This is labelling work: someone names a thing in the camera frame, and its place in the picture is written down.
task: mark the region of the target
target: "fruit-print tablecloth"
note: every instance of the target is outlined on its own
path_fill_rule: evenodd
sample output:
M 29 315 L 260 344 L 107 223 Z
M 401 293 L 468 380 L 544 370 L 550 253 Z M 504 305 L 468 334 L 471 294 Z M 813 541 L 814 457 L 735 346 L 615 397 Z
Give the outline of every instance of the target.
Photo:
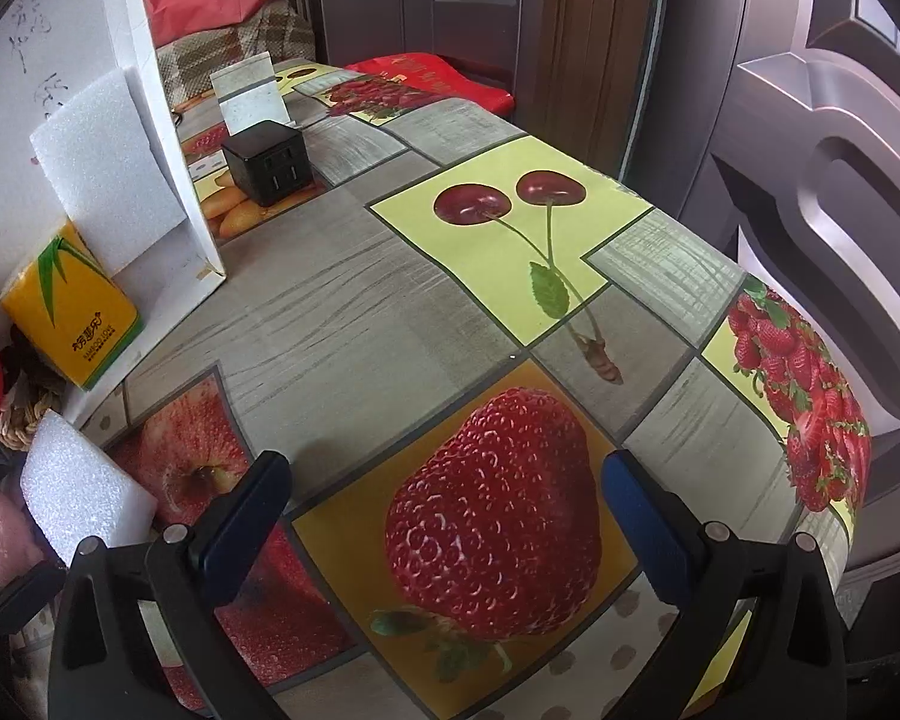
M 472 103 L 277 76 L 314 185 L 257 208 L 205 170 L 216 103 L 184 113 L 228 279 L 85 429 L 163 522 L 265 449 L 293 461 L 282 527 L 220 612 L 291 717 L 602 717 L 676 617 L 598 495 L 614 447 L 703 521 L 813 533 L 835 586 L 869 435 L 779 295 Z

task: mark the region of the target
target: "cherry stem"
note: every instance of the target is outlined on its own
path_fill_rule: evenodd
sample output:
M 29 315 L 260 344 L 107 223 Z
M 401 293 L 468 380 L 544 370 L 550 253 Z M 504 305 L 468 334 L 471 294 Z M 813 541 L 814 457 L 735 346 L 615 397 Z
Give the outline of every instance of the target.
M 547 201 L 547 264 L 554 266 L 554 236 L 553 231 L 554 201 Z
M 567 285 L 567 289 L 569 289 L 570 292 L 573 293 L 573 297 L 577 299 L 577 302 L 580 303 L 581 306 L 583 306 L 583 312 L 586 313 L 588 319 L 590 319 L 590 325 L 593 327 L 593 334 L 594 336 L 596 336 L 595 341 L 602 341 L 604 339 L 604 336 L 602 336 L 602 333 L 600 332 L 600 327 L 597 327 L 597 317 L 593 316 L 590 307 L 586 304 L 586 300 L 583 300 L 583 296 L 577 291 L 577 288 L 573 286 L 573 282 L 563 274 L 563 271 L 561 271 L 550 259 L 547 258 L 547 255 L 540 250 L 540 247 L 538 245 L 536 245 L 526 235 L 520 232 L 516 227 L 514 227 L 514 225 L 506 223 L 501 218 L 495 217 L 495 215 L 492 214 L 488 214 L 486 211 L 483 211 L 482 213 L 487 218 L 490 218 L 493 221 L 498 221 L 498 223 L 504 225 L 506 229 L 518 234 L 527 243 L 527 245 L 540 256 L 540 259 L 550 266 L 550 270 L 554 271 L 554 273 L 559 276 L 560 280 Z

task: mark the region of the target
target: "plaid cushion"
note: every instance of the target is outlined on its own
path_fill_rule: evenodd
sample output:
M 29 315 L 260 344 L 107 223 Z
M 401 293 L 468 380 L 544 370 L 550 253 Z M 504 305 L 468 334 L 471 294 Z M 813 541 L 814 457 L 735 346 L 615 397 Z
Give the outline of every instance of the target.
M 242 23 L 186 35 L 157 49 L 170 107 L 213 89 L 213 71 L 260 52 L 269 52 L 274 64 L 316 56 L 314 30 L 287 0 L 270 0 Z

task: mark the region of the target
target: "strawberry print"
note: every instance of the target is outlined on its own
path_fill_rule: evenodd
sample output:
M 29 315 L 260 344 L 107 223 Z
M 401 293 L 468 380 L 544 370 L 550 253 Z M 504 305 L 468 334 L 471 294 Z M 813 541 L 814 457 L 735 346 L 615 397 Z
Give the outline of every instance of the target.
M 756 304 L 754 303 L 754 299 L 749 295 L 740 295 L 740 299 L 737 300 L 737 308 L 739 308 L 745 314 L 749 314 L 754 319 L 767 318 L 767 312 L 757 308 Z
M 820 335 L 752 276 L 727 310 L 727 325 L 737 338 L 734 371 L 791 426 L 782 443 L 797 498 L 814 512 L 840 500 L 855 511 L 866 490 L 871 438 Z
M 812 389 L 813 368 L 816 367 L 816 364 L 813 353 L 803 344 L 798 346 L 787 357 L 787 367 L 790 369 L 790 375 L 799 386 L 802 386 L 807 391 Z
M 826 416 L 828 419 L 840 421 L 844 416 L 844 401 L 840 398 L 840 392 L 835 389 L 825 389 L 823 391 L 823 403 L 826 405 Z
M 727 322 L 730 323 L 730 330 L 733 331 L 733 335 L 739 336 L 741 333 L 748 331 L 750 320 L 749 314 L 744 313 L 736 306 L 730 306 L 730 310 L 727 312 Z
M 539 389 L 487 401 L 397 490 L 385 541 L 411 606 L 377 611 L 371 630 L 428 630 L 442 682 L 491 649 L 506 670 L 502 644 L 557 630 L 597 578 L 597 490 L 576 416 Z
M 768 382 L 779 384 L 787 380 L 787 361 L 783 357 L 764 357 L 760 361 L 760 370 Z
M 756 336 L 765 352 L 778 357 L 790 354 L 797 345 L 797 340 L 789 330 L 777 327 L 770 319 L 760 319 L 757 322 Z
M 381 76 L 360 76 L 343 81 L 324 93 L 330 116 L 362 113 L 375 119 L 390 119 L 423 105 L 443 100 L 443 95 L 425 92 L 384 79 Z
M 760 350 L 754 344 L 750 333 L 744 333 L 737 338 L 733 356 L 737 358 L 737 365 L 743 370 L 753 370 L 760 365 Z
M 772 386 L 765 389 L 765 394 L 773 413 L 784 422 L 792 423 L 794 421 L 794 402 L 790 399 L 789 394 L 783 389 L 774 389 Z

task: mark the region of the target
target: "apple print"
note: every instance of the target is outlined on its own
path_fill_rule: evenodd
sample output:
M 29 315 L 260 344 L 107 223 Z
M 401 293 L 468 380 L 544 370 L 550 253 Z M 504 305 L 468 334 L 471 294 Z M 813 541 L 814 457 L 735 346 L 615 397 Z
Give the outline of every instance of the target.
M 248 468 L 213 376 L 170 401 L 109 454 L 156 497 L 159 526 L 193 524 Z M 218 608 L 216 615 L 263 685 L 299 674 L 353 646 L 279 524 L 236 600 Z M 180 701 L 198 709 L 202 701 L 186 670 L 165 671 Z

